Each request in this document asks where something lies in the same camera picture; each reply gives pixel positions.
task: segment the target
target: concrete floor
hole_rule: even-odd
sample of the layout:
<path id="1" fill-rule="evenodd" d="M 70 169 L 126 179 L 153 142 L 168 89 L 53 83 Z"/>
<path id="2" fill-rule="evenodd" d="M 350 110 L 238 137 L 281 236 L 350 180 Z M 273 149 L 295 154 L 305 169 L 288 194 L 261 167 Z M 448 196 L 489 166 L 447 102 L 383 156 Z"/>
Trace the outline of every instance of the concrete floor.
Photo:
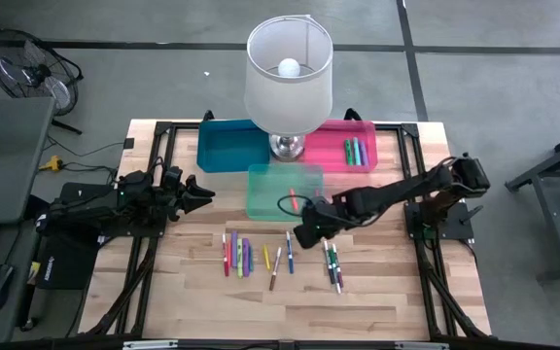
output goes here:
<path id="1" fill-rule="evenodd" d="M 406 0 L 414 44 L 560 47 L 557 0 Z M 337 44 L 403 43 L 394 0 L 0 0 L 0 27 L 44 39 L 243 43 L 259 22 L 309 13 Z M 244 52 L 58 50 L 84 69 L 80 101 L 64 121 L 84 130 L 51 135 L 77 152 L 121 141 L 133 118 L 247 118 L 242 103 Z M 478 269 L 493 334 L 560 344 L 560 283 L 537 273 L 560 267 L 535 194 L 502 186 L 560 141 L 560 55 L 417 54 L 430 121 L 444 122 L 451 150 L 479 157 L 493 184 L 472 204 Z M 334 55 L 333 118 L 348 107 L 374 121 L 416 121 L 404 53 Z M 0 97 L 5 97 L 0 89 Z M 66 161 L 118 166 L 120 150 Z M 53 199 L 70 181 L 100 183 L 97 173 L 40 174 L 34 193 Z M 78 294 L 39 296 L 44 321 L 18 338 L 63 335 Z"/>

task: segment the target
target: table lamp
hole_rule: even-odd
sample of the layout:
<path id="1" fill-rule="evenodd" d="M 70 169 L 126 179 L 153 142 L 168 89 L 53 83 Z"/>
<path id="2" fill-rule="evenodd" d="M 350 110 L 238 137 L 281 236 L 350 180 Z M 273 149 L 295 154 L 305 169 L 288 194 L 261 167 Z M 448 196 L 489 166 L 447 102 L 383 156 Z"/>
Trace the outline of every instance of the table lamp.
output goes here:
<path id="1" fill-rule="evenodd" d="M 332 38 L 309 15 L 275 17 L 252 31 L 247 52 L 245 108 L 274 156 L 295 160 L 332 111 Z"/>

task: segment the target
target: colored marker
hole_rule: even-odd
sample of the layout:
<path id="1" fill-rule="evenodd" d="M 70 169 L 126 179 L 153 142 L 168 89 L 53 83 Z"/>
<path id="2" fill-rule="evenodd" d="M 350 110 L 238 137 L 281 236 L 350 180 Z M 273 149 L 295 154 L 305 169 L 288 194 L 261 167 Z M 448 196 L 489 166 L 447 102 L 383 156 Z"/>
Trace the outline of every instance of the colored marker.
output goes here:
<path id="1" fill-rule="evenodd" d="M 262 246 L 262 253 L 264 254 L 264 264 L 267 266 L 267 271 L 271 271 L 271 265 L 269 264 L 269 253 L 267 252 L 267 245 Z"/>
<path id="2" fill-rule="evenodd" d="M 358 144 L 358 137 L 354 137 L 354 155 L 356 155 L 356 165 L 362 165 L 362 162 L 360 161 L 360 146 Z"/>
<path id="3" fill-rule="evenodd" d="M 250 276 L 250 240 L 243 238 L 243 277 Z"/>
<path id="4" fill-rule="evenodd" d="M 347 164 L 353 165 L 354 160 L 351 157 L 351 144 L 349 143 L 349 140 L 345 140 L 345 154 L 347 155 Z"/>
<path id="5" fill-rule="evenodd" d="M 360 141 L 360 146 L 362 149 L 362 165 L 368 166 L 367 144 L 365 144 L 365 141 Z"/>
<path id="6" fill-rule="evenodd" d="M 282 255 L 282 247 L 278 247 L 278 253 L 276 254 L 276 262 L 273 265 L 273 272 L 271 272 L 271 283 L 269 283 L 270 291 L 273 291 L 273 285 L 276 283 L 276 275 L 278 274 L 278 264 L 280 263 L 281 255 Z"/>
<path id="7" fill-rule="evenodd" d="M 330 283 L 334 284 L 334 274 L 332 272 L 332 261 L 328 255 L 328 241 L 323 240 L 323 255 L 326 257 L 326 263 L 328 264 L 328 274 L 330 275 Z"/>
<path id="8" fill-rule="evenodd" d="M 291 195 L 291 202 L 293 203 L 293 211 L 299 213 L 298 199 L 295 198 L 296 191 L 293 189 L 289 189 L 289 194 Z"/>
<path id="9" fill-rule="evenodd" d="M 228 267 L 232 265 L 232 241 L 229 239 L 226 245 L 226 256 L 228 257 Z"/>
<path id="10" fill-rule="evenodd" d="M 334 284 L 336 285 L 336 292 L 340 294 L 340 283 L 338 282 L 338 272 L 336 271 L 336 256 L 334 255 L 334 250 L 329 249 L 328 255 L 332 261 L 332 275 L 334 277 Z"/>
<path id="11" fill-rule="evenodd" d="M 237 268 L 237 231 L 232 232 L 232 268 Z"/>
<path id="12" fill-rule="evenodd" d="M 254 272 L 254 254 L 252 253 L 252 244 L 250 244 L 250 272 Z"/>
<path id="13" fill-rule="evenodd" d="M 226 252 L 226 233 L 222 234 L 222 250 L 224 251 L 224 275 L 228 277 L 228 256 Z"/>
<path id="14" fill-rule="evenodd" d="M 237 239 L 237 276 L 243 278 L 243 240 Z"/>
<path id="15" fill-rule="evenodd" d="M 291 247 L 291 234 L 287 231 L 287 254 L 289 255 L 289 273 L 293 274 L 293 248 Z"/>
<path id="16" fill-rule="evenodd" d="M 343 288 L 344 285 L 342 283 L 342 273 L 340 273 L 340 261 L 338 260 L 338 252 L 336 251 L 335 244 L 332 244 L 332 250 L 334 250 L 334 256 L 336 257 L 336 274 L 338 275 L 338 284 L 340 284 L 340 288 Z"/>

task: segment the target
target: wooden tabletop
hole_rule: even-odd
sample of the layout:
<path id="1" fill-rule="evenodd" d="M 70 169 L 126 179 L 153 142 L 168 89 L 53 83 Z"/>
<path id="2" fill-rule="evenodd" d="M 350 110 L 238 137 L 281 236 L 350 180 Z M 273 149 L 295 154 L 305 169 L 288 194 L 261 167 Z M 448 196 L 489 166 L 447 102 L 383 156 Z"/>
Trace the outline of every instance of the wooden tabletop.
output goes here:
<path id="1" fill-rule="evenodd" d="M 122 153 L 121 175 L 148 166 L 155 122 L 131 121 L 127 137 L 135 138 L 135 146 Z M 444 127 L 440 122 L 420 122 L 418 128 L 429 169 L 449 156 Z M 168 223 L 159 241 L 145 337 L 428 339 L 416 255 L 406 237 L 401 204 L 391 207 L 376 224 L 342 231 L 332 240 L 342 266 L 342 295 L 330 286 L 321 249 L 302 250 L 295 240 L 295 274 L 289 274 L 284 256 L 275 289 L 269 292 L 262 246 L 267 244 L 270 255 L 279 246 L 284 249 L 285 230 L 295 223 L 249 220 L 247 173 L 205 173 L 196 165 L 196 149 L 197 130 L 180 130 L 172 164 L 181 167 L 184 176 L 195 174 L 200 186 L 217 195 L 213 203 L 183 215 L 178 223 Z M 378 131 L 377 152 L 379 163 L 369 174 L 325 174 L 326 196 L 401 180 L 397 138 L 392 132 Z M 249 278 L 238 279 L 234 271 L 224 276 L 222 233 L 233 230 L 255 247 L 256 265 Z M 80 332 L 94 326 L 122 290 L 131 241 L 114 239 L 99 252 Z M 476 325 L 490 333 L 473 256 L 456 241 L 443 241 L 442 253 L 452 295 Z M 134 320 L 137 295 L 132 300 L 129 324 Z M 438 297 L 436 304 L 438 324 L 444 330 Z"/>

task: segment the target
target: pink plastic bin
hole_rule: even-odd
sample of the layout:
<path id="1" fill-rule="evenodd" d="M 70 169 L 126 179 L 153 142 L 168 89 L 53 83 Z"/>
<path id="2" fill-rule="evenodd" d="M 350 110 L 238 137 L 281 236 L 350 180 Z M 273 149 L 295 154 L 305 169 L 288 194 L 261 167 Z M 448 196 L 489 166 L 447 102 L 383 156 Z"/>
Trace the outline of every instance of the pink plastic bin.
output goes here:
<path id="1" fill-rule="evenodd" d="M 347 164 L 345 140 L 351 140 L 353 150 L 354 137 L 367 145 L 368 166 Z M 325 172 L 370 172 L 377 166 L 375 125 L 364 121 L 324 122 L 306 135 L 303 161 L 318 164 Z"/>

